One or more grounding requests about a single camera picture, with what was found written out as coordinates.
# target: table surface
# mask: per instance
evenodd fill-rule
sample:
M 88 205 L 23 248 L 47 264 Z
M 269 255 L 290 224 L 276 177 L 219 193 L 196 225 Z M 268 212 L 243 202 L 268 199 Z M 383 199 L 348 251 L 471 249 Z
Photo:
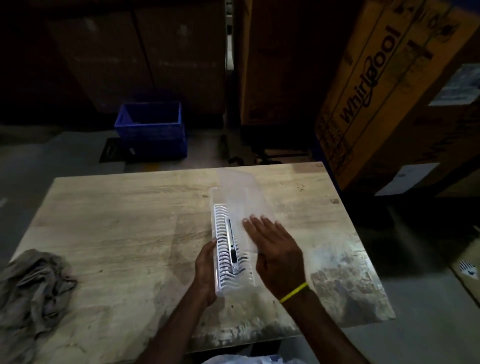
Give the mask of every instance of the table surface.
M 341 327 L 395 318 L 378 275 L 322 163 L 234 167 L 253 174 L 304 252 L 307 281 Z M 57 178 L 14 258 L 64 256 L 79 284 L 38 363 L 134 359 L 187 290 L 211 239 L 216 169 Z M 265 288 L 218 298 L 189 351 L 300 332 Z

